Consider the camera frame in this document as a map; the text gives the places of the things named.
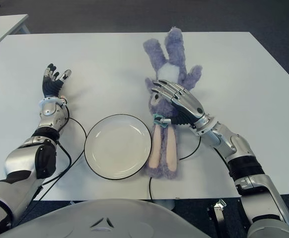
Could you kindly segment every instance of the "gray carpet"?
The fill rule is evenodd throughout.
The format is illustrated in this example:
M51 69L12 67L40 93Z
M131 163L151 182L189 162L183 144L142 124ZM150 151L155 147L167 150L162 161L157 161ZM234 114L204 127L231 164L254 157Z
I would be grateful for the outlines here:
M0 0L0 15L29 14L32 33L249 31L289 73L289 0ZM289 195L283 199L289 207ZM206 207L216 199L177 200L174 212L216 237ZM232 238L245 236L236 199L225 199ZM44 201L23 220L67 206Z

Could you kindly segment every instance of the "robot forearm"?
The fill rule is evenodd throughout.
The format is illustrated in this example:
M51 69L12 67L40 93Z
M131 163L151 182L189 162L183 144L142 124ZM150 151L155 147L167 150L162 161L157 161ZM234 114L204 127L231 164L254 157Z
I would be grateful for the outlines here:
M5 160L6 179L0 180L0 233L12 227L40 192L44 179L56 169L56 147L69 119L66 99L59 98L63 82L52 81L54 66L48 66L43 79L40 123L34 134L13 150ZM66 71L61 79L70 75Z
M249 224L270 218L289 225L289 210L270 177L264 173L248 142L217 122L215 118L207 118L205 125L191 130L196 135L199 134L205 143L214 147L227 164L229 175L242 196L242 213ZM207 129L208 123L212 125L213 121L216 121L214 126Z

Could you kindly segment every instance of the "stuffed bunny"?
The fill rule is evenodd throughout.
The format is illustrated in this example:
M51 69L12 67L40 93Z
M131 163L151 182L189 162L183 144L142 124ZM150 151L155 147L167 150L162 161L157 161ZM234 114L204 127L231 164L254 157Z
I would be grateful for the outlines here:
M165 79L175 82L191 90L201 77L202 67L194 66L189 73L185 67L185 55L182 32L178 28L171 28L164 41L169 59L166 59L157 39L144 42L144 50L148 54L152 67L156 72L156 79ZM149 110L152 114L162 115L165 118L177 116L177 110L157 93L153 93L152 81L145 79L146 87L151 93ZM175 126L169 125L164 128L155 124L152 134L152 149L147 167L149 176L157 178L164 175L168 179L176 177L177 171L177 148Z

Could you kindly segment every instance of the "robotic hand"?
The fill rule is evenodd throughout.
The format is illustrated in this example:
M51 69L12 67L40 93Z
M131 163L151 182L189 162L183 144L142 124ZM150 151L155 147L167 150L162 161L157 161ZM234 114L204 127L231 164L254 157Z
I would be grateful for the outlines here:
M226 163L241 195L239 211L245 227L250 228L248 237L289 237L289 210L248 142L207 115L201 103L182 86L166 80L153 83L156 87L152 91L179 111L174 118L156 119L161 123L190 124L194 134L201 136Z
M69 120L67 101L59 98L59 91L71 71L57 78L55 70L50 64L44 72L39 126L5 161L6 179L0 180L0 233L13 226L56 169L57 142Z

